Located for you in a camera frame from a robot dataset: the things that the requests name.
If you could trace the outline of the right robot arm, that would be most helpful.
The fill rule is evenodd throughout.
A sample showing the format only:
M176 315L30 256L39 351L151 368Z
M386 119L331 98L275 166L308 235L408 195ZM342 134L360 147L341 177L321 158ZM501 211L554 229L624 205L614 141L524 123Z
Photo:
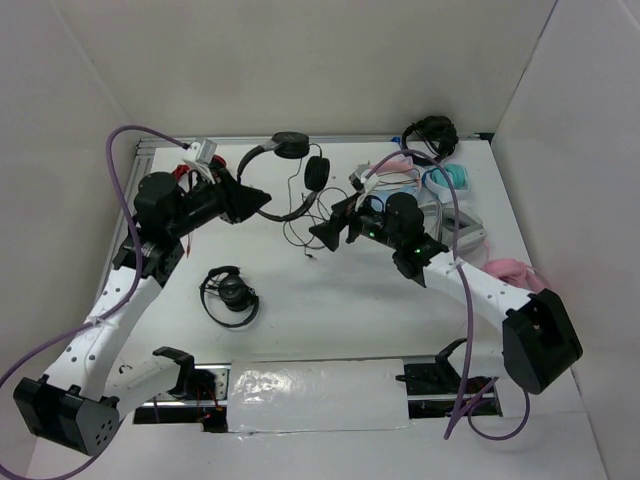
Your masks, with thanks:
M463 262L424 228L424 213L406 193L391 195L383 208L349 197L333 205L330 218L309 229L330 251L367 238L392 249L397 270L471 306L502 339L501 370L526 392L539 395L583 355L583 348L561 298L505 283Z

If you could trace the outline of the black wired headphones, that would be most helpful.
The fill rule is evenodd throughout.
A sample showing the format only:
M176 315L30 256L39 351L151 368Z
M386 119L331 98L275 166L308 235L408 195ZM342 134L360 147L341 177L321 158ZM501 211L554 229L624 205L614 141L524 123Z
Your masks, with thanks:
M308 260L315 260L315 252L326 250L311 233L304 238L295 223L307 220L310 226L329 220L329 207L322 200L326 193L340 194L347 198L347 192L331 184L331 162L324 154L322 146L312 142L307 134L295 131L280 131L257 146L251 148L240 160L236 169L236 179L244 186L248 167L265 155L279 160L293 162L295 169L286 179L287 210L271 213L261 208L258 215L281 227L284 240L292 247L300 249Z

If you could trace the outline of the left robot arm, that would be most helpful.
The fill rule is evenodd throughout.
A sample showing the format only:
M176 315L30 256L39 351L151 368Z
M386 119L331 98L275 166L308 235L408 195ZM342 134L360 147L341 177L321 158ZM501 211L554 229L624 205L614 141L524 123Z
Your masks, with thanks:
M221 167L186 191L155 172L139 183L134 231L121 244L103 293L64 352L37 379L23 378L13 398L30 432L81 454L101 454L130 412L152 397L196 390L192 355L159 347L121 374L112 369L138 320L184 255L182 238L215 218L237 224L270 202Z

